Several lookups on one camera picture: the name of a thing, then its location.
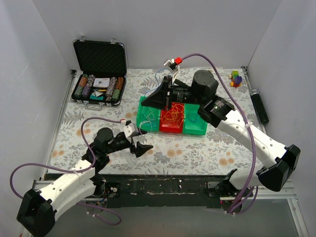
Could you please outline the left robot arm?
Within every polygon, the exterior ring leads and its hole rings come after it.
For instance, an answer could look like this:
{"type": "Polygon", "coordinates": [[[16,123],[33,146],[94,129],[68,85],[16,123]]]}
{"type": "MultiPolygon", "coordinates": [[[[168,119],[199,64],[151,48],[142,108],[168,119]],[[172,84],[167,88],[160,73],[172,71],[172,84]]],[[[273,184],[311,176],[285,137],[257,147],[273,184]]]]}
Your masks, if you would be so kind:
{"type": "Polygon", "coordinates": [[[140,157],[153,148],[133,141],[134,136],[142,133],[142,129],[131,124],[117,135],[110,128],[100,129],[91,148],[70,173],[63,174],[38,191],[30,189],[24,194],[17,221],[33,236],[46,236],[57,219],[83,198],[98,198],[104,194],[105,182],[99,171],[109,163],[109,154],[129,149],[131,154],[140,157]]]}

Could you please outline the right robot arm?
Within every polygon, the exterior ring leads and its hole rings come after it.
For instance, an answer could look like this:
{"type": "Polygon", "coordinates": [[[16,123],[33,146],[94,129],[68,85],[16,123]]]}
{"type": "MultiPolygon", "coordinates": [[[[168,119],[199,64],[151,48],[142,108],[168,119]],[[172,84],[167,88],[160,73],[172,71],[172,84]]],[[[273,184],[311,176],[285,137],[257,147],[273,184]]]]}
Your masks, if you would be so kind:
{"type": "Polygon", "coordinates": [[[242,188],[255,186],[279,192],[296,169],[300,149],[285,146],[251,125],[231,103],[216,94],[218,85],[209,70],[196,71],[190,86],[165,76],[141,104],[165,111],[172,103],[198,105],[197,113],[206,123],[235,138],[260,160],[262,167],[232,170],[214,187],[217,194],[235,196],[242,188]]]}

